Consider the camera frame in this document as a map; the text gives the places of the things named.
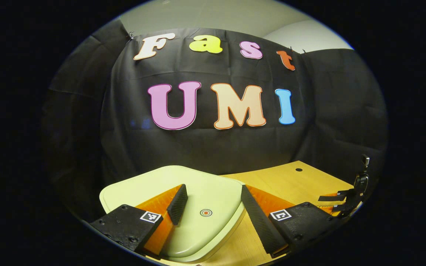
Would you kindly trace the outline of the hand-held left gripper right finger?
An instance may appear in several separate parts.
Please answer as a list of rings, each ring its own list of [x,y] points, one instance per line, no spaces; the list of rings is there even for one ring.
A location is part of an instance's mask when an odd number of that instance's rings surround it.
[[[298,253],[346,221],[310,202],[291,204],[250,185],[242,186],[241,200],[263,248],[272,258]]]

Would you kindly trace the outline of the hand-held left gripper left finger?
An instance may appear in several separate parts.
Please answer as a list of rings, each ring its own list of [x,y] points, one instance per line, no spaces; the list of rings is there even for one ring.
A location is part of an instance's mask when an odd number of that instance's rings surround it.
[[[158,258],[179,224],[187,200],[186,185],[181,184],[135,207],[122,204],[90,226],[130,251]]]

